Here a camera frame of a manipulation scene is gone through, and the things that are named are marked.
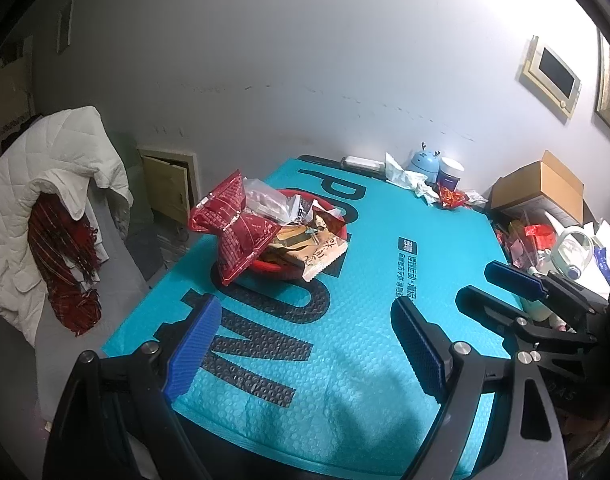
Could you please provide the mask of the blue deer humidifier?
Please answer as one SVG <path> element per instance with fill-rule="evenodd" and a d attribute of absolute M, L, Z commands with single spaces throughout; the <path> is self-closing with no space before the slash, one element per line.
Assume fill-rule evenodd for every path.
<path fill-rule="evenodd" d="M 440 151 L 427 147 L 425 142 L 421 148 L 412 154 L 406 169 L 408 171 L 424 174 L 428 184 L 435 184 L 439 172 Z"/>

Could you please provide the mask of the white quilted jacket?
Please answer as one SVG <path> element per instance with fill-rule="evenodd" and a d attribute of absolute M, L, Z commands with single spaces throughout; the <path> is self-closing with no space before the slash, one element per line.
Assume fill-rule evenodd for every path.
<path fill-rule="evenodd" d="M 76 336 L 102 316 L 96 285 L 108 255 L 91 185 L 110 194 L 127 233 L 127 171 L 93 106 L 39 119 L 0 157 L 0 315 L 28 342 L 44 307 Z"/>

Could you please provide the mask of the framed wall panel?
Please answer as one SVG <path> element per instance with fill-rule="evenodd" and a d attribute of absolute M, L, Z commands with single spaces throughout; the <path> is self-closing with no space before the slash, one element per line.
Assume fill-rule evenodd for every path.
<path fill-rule="evenodd" d="M 518 80 L 563 124 L 573 117 L 580 79 L 537 35 L 530 40 Z"/>

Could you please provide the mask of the teal printed table mat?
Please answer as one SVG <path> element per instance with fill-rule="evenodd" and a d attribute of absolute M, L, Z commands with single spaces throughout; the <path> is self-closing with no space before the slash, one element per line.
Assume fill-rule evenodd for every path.
<path fill-rule="evenodd" d="M 291 159 L 268 179 L 340 208 L 347 252 L 309 282 L 252 272 L 223 285 L 203 236 L 104 344 L 122 356 L 176 322 L 199 294 L 221 324 L 175 410 L 218 479 L 397 479 L 437 414 L 390 326 L 411 298 L 453 340 L 502 356 L 499 336 L 461 314 L 460 288 L 485 288 L 503 252 L 480 212 L 428 206 L 387 182 Z"/>

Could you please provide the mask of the red gold candy packet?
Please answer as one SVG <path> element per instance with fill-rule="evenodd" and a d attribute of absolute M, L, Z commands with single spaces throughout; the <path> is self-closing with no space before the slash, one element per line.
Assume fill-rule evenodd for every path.
<path fill-rule="evenodd" d="M 326 208 L 318 200 L 312 202 L 312 213 L 314 214 L 314 223 L 317 226 L 338 235 L 345 227 L 345 220 L 342 214 L 335 208 Z"/>

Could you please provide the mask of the crumpled white tissue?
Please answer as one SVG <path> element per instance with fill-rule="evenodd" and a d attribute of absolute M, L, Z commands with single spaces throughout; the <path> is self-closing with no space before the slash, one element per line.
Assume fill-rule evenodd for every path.
<path fill-rule="evenodd" d="M 428 206 L 439 202 L 439 195 L 426 183 L 426 176 L 405 170 L 390 153 L 385 153 L 385 177 L 390 184 L 398 186 L 423 198 Z"/>

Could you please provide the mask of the white remote on table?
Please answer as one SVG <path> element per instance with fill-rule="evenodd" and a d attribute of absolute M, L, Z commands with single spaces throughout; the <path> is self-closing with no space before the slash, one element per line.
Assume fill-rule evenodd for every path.
<path fill-rule="evenodd" d="M 382 174 L 385 169 L 384 162 L 358 156 L 343 157 L 341 160 L 341 166 L 347 170 L 358 172 L 373 172 L 374 174 Z"/>

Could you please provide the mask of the clear zip bag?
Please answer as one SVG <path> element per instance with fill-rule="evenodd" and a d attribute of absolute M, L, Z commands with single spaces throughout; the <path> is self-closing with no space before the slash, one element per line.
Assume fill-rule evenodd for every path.
<path fill-rule="evenodd" d="M 280 191 L 259 179 L 243 179 L 245 205 L 248 210 L 287 226 L 298 216 L 299 200 L 295 196 L 285 196 Z"/>

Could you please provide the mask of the dark red snack bag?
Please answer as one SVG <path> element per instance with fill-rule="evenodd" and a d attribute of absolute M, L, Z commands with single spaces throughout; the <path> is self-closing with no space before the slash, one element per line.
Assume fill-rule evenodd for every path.
<path fill-rule="evenodd" d="M 280 231 L 279 223 L 246 208 L 243 176 L 236 170 L 190 211 L 191 231 L 217 239 L 217 270 L 228 286 L 265 250 Z"/>

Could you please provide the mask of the small crumpled white wrapper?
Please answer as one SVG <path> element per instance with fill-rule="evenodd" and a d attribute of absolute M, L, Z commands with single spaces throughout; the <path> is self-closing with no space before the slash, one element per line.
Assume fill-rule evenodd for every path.
<path fill-rule="evenodd" d="M 487 200 L 483 195 L 475 191 L 465 191 L 466 204 L 470 207 L 484 208 L 487 205 Z"/>

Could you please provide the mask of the red plastic mesh basket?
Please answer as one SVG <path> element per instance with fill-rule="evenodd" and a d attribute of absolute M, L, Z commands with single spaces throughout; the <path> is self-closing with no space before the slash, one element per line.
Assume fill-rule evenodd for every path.
<path fill-rule="evenodd" d="M 277 222 L 279 229 L 248 270 L 274 280 L 312 281 L 348 249 L 353 206 L 298 188 L 270 188 L 259 180 L 245 183 L 247 207 Z"/>

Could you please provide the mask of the red striped scarf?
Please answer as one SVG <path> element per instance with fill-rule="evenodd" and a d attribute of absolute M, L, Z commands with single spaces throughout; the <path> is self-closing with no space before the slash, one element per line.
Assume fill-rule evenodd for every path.
<path fill-rule="evenodd" d="M 102 316 L 98 292 L 84 287 L 100 268 L 96 229 L 86 217 L 74 219 L 56 194 L 42 193 L 32 206 L 27 240 L 56 319 L 75 336 L 87 333 Z"/>

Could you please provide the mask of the beige brown snack bag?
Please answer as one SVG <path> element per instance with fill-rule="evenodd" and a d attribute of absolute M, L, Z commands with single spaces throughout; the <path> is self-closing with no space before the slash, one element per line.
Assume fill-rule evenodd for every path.
<path fill-rule="evenodd" d="M 295 269 L 305 282 L 311 282 L 346 252 L 347 240 L 322 226 L 291 224 L 273 237 L 260 258 L 262 261 Z"/>

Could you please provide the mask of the brown cardboard box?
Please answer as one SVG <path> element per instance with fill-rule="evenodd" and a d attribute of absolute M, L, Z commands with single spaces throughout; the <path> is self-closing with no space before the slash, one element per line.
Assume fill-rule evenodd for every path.
<path fill-rule="evenodd" d="M 497 180 L 490 192 L 490 209 L 510 218 L 523 214 L 533 222 L 547 212 L 563 226 L 577 226 L 584 220 L 585 185 L 550 151 L 536 162 Z"/>

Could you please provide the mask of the red packet near jar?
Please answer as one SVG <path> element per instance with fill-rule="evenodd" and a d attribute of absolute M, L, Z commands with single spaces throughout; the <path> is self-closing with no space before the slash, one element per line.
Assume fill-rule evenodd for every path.
<path fill-rule="evenodd" d="M 468 196 L 465 193 L 458 190 L 450 190 L 442 185 L 438 187 L 438 195 L 442 209 L 453 210 L 465 206 L 468 202 Z"/>

